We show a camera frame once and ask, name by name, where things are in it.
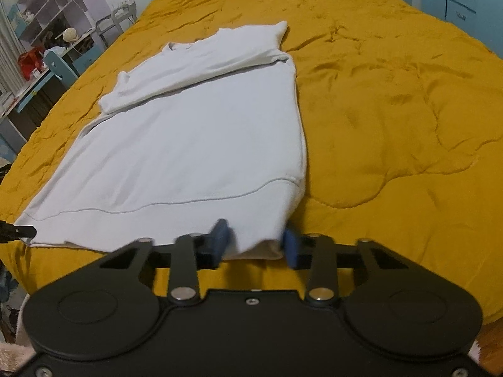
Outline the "mustard yellow quilt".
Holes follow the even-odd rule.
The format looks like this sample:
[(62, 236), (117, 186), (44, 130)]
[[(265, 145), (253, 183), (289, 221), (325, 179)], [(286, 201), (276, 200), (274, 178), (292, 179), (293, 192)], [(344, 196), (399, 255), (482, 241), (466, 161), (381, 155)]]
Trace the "mustard yellow quilt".
[(502, 62), (401, 0), (153, 0), (53, 107), (1, 185), (16, 220), (121, 71), (169, 42), (285, 20), (309, 160), (292, 216), (339, 243), (371, 238), (502, 316)]

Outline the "white blue shelf unit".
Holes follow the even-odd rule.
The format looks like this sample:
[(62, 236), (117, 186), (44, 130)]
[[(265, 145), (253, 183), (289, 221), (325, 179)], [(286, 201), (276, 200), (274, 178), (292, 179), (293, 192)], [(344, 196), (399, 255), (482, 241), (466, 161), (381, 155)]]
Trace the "white blue shelf unit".
[(110, 13), (105, 0), (14, 0), (7, 15), (25, 49), (69, 47)]

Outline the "blue white wardrobe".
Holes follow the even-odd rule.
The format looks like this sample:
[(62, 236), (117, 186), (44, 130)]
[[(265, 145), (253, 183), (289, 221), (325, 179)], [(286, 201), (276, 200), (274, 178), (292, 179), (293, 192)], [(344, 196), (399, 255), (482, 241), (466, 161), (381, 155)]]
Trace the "blue white wardrobe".
[(421, 9), (456, 25), (502, 56), (502, 0), (421, 0)]

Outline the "red bag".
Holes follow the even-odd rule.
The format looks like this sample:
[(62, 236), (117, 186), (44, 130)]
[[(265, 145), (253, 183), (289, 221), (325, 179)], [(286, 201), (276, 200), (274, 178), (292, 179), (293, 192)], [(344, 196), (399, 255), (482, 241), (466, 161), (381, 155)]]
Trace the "red bag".
[(29, 51), (21, 54), (18, 57), (18, 65), (21, 71), (21, 75), (25, 80), (29, 80), (31, 77), (31, 73), (34, 70), (38, 70), (39, 72), (43, 71), (43, 54), (45, 49), (43, 47), (35, 47), (30, 49)]

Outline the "blue chair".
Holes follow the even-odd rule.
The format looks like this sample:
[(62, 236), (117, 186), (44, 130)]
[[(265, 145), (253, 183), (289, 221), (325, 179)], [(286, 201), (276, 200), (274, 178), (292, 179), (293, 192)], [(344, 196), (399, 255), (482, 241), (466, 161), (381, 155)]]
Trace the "blue chair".
[(60, 55), (57, 55), (54, 51), (46, 50), (43, 60), (67, 90), (75, 84), (78, 74)]

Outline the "blue desk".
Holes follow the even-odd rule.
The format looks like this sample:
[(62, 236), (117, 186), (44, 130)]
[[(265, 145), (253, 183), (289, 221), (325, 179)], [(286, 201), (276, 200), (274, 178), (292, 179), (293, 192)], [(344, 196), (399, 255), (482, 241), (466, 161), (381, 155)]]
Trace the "blue desk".
[[(89, 30), (65, 50), (50, 51), (60, 55), (80, 76), (106, 48), (107, 44), (100, 40), (97, 32)], [(60, 80), (45, 66), (40, 76), (33, 78), (17, 96), (7, 102), (7, 108), (1, 113), (3, 157), (12, 158), (20, 152), (55, 102), (66, 91)]]

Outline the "white sweatshirt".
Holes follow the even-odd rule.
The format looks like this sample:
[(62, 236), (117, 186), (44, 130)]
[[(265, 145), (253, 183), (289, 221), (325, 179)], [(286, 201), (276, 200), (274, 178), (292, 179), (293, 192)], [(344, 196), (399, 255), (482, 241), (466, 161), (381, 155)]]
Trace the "white sweatshirt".
[(307, 168), (296, 66), (280, 48), (287, 29), (222, 28), (120, 72), (18, 218), (36, 229), (28, 244), (109, 253), (223, 219), (226, 258), (280, 258)]

